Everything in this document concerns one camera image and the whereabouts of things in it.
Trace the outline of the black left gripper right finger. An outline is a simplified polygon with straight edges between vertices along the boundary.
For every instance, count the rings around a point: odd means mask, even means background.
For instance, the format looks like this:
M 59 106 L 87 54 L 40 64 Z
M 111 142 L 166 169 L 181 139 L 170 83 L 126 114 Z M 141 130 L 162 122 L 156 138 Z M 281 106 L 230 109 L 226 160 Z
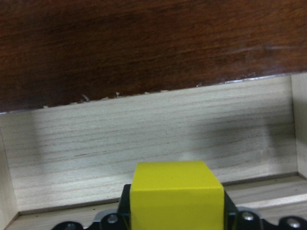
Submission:
M 227 192 L 224 192 L 224 230 L 236 230 L 238 209 Z

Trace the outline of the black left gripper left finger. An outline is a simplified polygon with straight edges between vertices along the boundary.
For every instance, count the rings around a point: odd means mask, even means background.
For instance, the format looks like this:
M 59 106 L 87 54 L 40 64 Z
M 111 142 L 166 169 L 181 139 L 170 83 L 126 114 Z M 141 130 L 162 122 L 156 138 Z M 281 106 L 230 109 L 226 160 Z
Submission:
M 120 227 L 120 230 L 131 229 L 130 188 L 131 184 L 124 185 L 121 198 L 119 200 L 117 216 L 118 220 L 122 225 L 122 227 Z

